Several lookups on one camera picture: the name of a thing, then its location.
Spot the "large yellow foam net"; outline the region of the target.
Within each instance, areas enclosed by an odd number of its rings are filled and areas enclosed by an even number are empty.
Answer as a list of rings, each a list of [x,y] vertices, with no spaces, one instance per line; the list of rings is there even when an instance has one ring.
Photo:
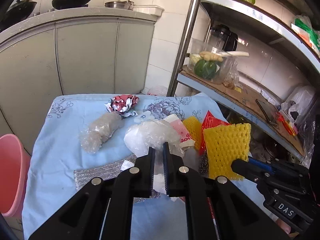
[[[208,177],[225,176],[229,180],[243,180],[243,176],[232,171],[234,160],[248,161],[251,125],[219,125],[203,131],[208,156]]]

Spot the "clear crumpled plastic wrap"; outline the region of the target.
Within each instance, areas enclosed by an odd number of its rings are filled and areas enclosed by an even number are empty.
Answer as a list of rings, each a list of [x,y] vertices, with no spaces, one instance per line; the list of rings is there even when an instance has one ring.
[[[117,112],[107,112],[91,122],[80,133],[80,145],[89,153],[97,153],[114,132],[123,125],[122,117]]]

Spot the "small yellow foam net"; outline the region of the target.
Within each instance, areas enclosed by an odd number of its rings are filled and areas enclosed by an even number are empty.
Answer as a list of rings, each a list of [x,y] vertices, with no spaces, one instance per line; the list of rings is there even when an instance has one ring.
[[[202,142],[202,124],[194,116],[190,116],[183,120],[183,124],[195,141],[194,148],[199,151]]]

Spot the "green squash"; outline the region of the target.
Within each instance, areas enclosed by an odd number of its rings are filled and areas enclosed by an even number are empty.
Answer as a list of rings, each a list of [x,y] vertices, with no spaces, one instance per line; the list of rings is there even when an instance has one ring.
[[[194,73],[206,80],[213,79],[220,67],[217,65],[216,61],[205,61],[204,59],[199,60],[194,67]]]

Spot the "white plastic bag on shelf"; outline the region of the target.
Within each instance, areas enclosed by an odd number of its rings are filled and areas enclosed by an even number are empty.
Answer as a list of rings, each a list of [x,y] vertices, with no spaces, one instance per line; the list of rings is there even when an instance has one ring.
[[[281,104],[281,109],[295,125],[299,126],[314,103],[315,97],[316,90],[312,86],[297,86]]]

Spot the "white leek stalk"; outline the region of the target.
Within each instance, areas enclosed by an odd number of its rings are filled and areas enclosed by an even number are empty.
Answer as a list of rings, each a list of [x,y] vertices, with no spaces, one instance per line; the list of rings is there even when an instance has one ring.
[[[236,57],[249,57],[249,53],[246,51],[228,51],[227,53]]]

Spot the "white tray on counter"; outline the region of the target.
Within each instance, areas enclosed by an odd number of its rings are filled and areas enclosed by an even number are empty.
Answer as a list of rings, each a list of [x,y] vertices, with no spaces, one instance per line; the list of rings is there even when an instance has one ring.
[[[134,5],[133,11],[161,17],[164,8],[158,5]]]

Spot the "metal shelf rack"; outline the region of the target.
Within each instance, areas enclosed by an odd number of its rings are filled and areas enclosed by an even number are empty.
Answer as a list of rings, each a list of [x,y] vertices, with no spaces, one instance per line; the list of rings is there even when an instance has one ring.
[[[238,35],[240,80],[284,101],[298,86],[319,90],[319,57],[292,29],[294,14],[275,0],[197,0],[212,20]]]

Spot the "grey kitchen cabinet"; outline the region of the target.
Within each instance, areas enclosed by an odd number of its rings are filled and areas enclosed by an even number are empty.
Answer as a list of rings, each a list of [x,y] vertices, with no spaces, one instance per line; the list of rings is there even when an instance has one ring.
[[[69,94],[144,89],[157,17],[75,8],[47,12],[1,33],[1,134],[33,151],[52,101]]]

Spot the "light blue floral cloth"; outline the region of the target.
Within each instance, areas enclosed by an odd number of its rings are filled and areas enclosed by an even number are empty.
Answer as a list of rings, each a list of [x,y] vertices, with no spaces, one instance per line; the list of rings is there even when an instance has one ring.
[[[106,112],[108,94],[78,94],[54,99],[37,137],[28,171],[22,211],[24,237],[29,238],[76,192],[74,171],[93,168],[130,155],[124,144],[126,130],[143,120],[124,120],[111,139],[95,154],[80,145],[81,132]],[[185,204],[166,195],[133,207],[132,239],[186,239]]]

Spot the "steel wool ball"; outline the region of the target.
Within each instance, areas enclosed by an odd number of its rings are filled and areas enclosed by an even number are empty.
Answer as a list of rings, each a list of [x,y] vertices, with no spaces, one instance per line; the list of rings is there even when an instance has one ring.
[[[200,157],[199,173],[201,175],[207,175],[208,170],[209,170],[208,155],[207,155],[207,151],[204,151],[203,155],[201,155]]]

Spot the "silver scouring pad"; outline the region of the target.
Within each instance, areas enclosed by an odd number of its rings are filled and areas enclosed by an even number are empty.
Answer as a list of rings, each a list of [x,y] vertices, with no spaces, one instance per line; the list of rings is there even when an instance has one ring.
[[[82,189],[94,177],[100,177],[103,180],[116,178],[120,174],[120,172],[133,167],[136,159],[137,157],[134,154],[131,154],[124,159],[120,159],[103,166],[74,171],[74,182],[76,191],[78,192],[80,189]],[[163,168],[161,167],[162,164],[163,161],[160,159],[159,154],[156,153],[154,166],[155,175],[157,172],[163,172]],[[160,193],[153,189],[151,198],[158,199],[160,197]],[[143,202],[144,200],[146,200],[146,198],[135,198],[134,203]]]

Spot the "clear plastic container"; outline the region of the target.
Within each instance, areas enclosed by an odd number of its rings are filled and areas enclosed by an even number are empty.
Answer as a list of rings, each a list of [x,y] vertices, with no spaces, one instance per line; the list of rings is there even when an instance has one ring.
[[[188,70],[197,77],[222,84],[237,66],[234,56],[208,43],[191,39]]]

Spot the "red white wrapper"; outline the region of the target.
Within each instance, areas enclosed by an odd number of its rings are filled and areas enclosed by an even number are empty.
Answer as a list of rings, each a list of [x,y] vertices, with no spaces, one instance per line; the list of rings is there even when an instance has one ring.
[[[139,102],[139,97],[136,95],[117,95],[110,98],[105,107],[109,112],[117,112],[122,118],[130,116],[137,116],[137,112],[134,110],[135,105]]]

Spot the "steel pot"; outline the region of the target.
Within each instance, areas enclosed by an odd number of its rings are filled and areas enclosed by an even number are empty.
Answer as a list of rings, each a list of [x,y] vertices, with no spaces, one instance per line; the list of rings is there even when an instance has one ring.
[[[113,9],[124,9],[124,10],[133,10],[134,2],[127,0],[114,0],[105,3],[106,8],[113,8]]]

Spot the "white plastic bag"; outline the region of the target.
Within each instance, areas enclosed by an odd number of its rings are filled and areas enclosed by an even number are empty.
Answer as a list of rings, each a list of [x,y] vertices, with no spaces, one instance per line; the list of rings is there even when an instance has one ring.
[[[144,121],[132,125],[125,133],[124,143],[126,147],[137,157],[148,154],[149,148],[156,150],[153,177],[153,189],[159,193],[166,193],[164,167],[163,167],[163,144],[169,144],[171,154],[184,157],[184,151],[180,146],[181,136],[165,120]]]
[[[316,90],[312,86],[297,86],[281,104],[281,109],[295,125],[299,126],[314,103],[315,97]]]

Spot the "red plastic snack bag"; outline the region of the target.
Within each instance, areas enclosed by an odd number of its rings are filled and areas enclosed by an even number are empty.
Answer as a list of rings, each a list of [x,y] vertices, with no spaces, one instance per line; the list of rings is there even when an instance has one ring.
[[[207,111],[207,114],[204,117],[204,121],[201,126],[202,134],[201,134],[201,144],[200,144],[200,149],[199,149],[200,155],[203,155],[204,152],[206,151],[206,143],[204,140],[204,130],[208,129],[208,128],[214,128],[214,127],[217,127],[220,125],[228,126],[229,123],[216,118],[215,116],[212,115],[212,113],[210,111]]]

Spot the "pink white paper wrapper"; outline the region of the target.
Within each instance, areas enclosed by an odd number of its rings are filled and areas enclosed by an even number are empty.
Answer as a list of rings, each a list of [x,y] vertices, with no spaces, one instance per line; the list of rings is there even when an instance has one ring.
[[[187,130],[183,122],[176,114],[171,114],[164,118],[172,128],[179,134],[180,136],[180,147],[183,150],[186,150],[190,147],[194,147],[195,141],[191,138],[190,132]]]

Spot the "ginger root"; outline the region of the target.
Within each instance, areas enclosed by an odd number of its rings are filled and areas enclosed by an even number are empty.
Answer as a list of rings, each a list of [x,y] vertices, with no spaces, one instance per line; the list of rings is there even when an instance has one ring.
[[[205,61],[218,61],[222,62],[223,58],[217,54],[211,53],[209,51],[202,51],[200,52],[200,57]]]

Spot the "brown cardboard sheet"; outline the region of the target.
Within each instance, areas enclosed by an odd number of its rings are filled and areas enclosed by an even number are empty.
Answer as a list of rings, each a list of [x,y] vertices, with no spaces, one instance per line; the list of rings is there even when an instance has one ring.
[[[297,137],[289,135],[281,123],[277,122],[273,125],[267,122],[256,101],[260,100],[270,108],[273,108],[273,106],[251,87],[243,85],[241,92],[238,92],[237,90],[226,88],[224,85],[217,85],[197,77],[192,72],[189,72],[187,67],[183,67],[183,70],[178,74],[177,80],[179,83],[208,95],[216,102],[243,116],[281,144],[297,159],[302,160],[305,156],[302,143]]]

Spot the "pink plastic bucket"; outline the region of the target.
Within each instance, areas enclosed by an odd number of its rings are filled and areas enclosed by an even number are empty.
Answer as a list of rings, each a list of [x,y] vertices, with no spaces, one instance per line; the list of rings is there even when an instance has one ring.
[[[4,217],[22,217],[30,155],[14,134],[1,137],[0,187],[1,214]]]

